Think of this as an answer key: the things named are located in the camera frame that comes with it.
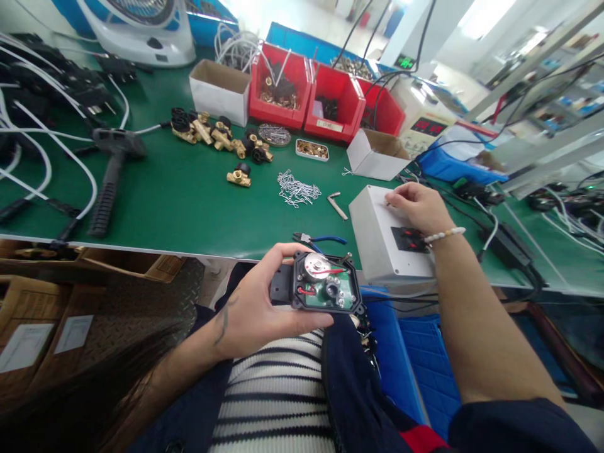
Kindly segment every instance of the green circuit board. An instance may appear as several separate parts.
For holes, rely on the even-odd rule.
[[[306,283],[304,289],[306,291],[314,291],[316,295],[307,294],[306,297],[306,305],[308,307],[321,307],[321,308],[329,308],[332,310],[351,310],[354,306],[354,302],[352,301],[352,288],[350,286],[350,274],[346,272],[341,272],[340,274],[335,274],[334,277],[337,277],[340,280],[340,291],[344,293],[342,299],[344,299],[344,306],[340,307],[337,304],[338,298],[335,300],[327,296],[325,292],[325,285],[327,284],[326,280],[322,280],[316,283]]]

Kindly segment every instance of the green workbench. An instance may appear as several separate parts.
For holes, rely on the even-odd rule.
[[[139,72],[139,83],[122,86],[130,102],[129,130],[141,130],[169,120],[173,107],[189,109],[193,100],[189,90],[188,74],[191,67],[174,70],[156,70],[149,75]],[[122,111],[116,116],[103,114],[102,119],[117,126]],[[86,136],[79,117],[68,108],[53,112],[54,129]],[[243,137],[243,129],[233,126],[235,138]],[[90,183],[75,162],[46,135],[34,134],[49,153],[53,179],[45,194],[85,207],[90,197]],[[176,138],[170,130],[157,130],[142,136],[148,157],[125,165],[120,182],[109,234],[97,240],[86,235],[88,219],[74,237],[76,245],[90,245],[110,249],[159,252],[197,257],[229,257],[238,260],[258,260],[275,242],[291,241],[294,232],[311,236],[336,235],[349,241],[348,245],[323,242],[325,253],[344,255],[359,253],[349,221],[343,221],[327,201],[334,192],[336,199],[348,212],[349,203],[368,184],[391,187],[397,182],[384,182],[359,176],[343,176],[349,166],[346,146],[342,143],[315,142],[329,146],[329,162],[319,162],[295,154],[296,138],[285,148],[272,148],[274,161],[255,165],[250,159],[252,187],[230,184],[227,172],[241,162],[236,154],[216,151],[203,144],[190,145]],[[65,139],[71,149],[85,147],[83,142]],[[97,182],[103,179],[107,156],[96,154],[83,157]],[[316,184],[322,192],[312,205],[302,204],[298,209],[279,196],[277,176],[290,169],[294,177],[306,184]],[[14,174],[37,187],[43,178],[43,166],[24,157]],[[24,196],[24,190],[11,181],[0,181],[0,206],[6,206]],[[465,210],[472,211],[463,205]],[[551,289],[577,294],[604,294],[604,267],[602,258],[564,238],[523,203],[512,203],[522,221],[538,238],[566,282],[558,276],[546,260],[535,250],[538,270]],[[496,209],[502,221],[512,224],[521,236],[524,234],[503,207]],[[458,225],[468,229],[466,236],[475,250],[479,250],[476,227],[464,216],[452,211]],[[67,218],[37,199],[35,205],[19,215],[6,228],[0,228],[0,238],[18,238],[40,242],[53,240],[67,223]],[[483,269],[495,286],[527,287],[527,280],[515,271],[506,269],[494,256],[487,253]]]

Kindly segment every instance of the hand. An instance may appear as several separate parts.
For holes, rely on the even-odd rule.
[[[214,346],[221,359],[247,357],[269,342],[296,337],[333,324],[328,313],[282,311],[271,304],[269,286],[283,259],[312,252],[296,243],[278,243],[241,280],[228,302],[212,319]]]
[[[386,195],[386,201],[403,210],[425,236],[455,228],[440,194],[417,182],[407,182]]]

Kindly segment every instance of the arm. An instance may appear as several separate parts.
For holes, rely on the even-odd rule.
[[[386,196],[425,235],[455,227],[440,194],[415,182]],[[545,367],[492,290],[462,235],[432,243],[442,334],[464,403],[547,398],[564,408]]]
[[[269,342],[333,324],[327,313],[279,311],[269,286],[285,257],[312,250],[295,243],[276,244],[241,280],[225,307],[162,360],[139,390],[140,401],[111,446],[125,449],[176,398],[217,363],[247,357]]]

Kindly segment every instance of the sleeve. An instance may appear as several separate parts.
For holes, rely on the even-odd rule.
[[[574,420],[543,398],[466,404],[451,421],[449,444],[463,453],[597,453]]]

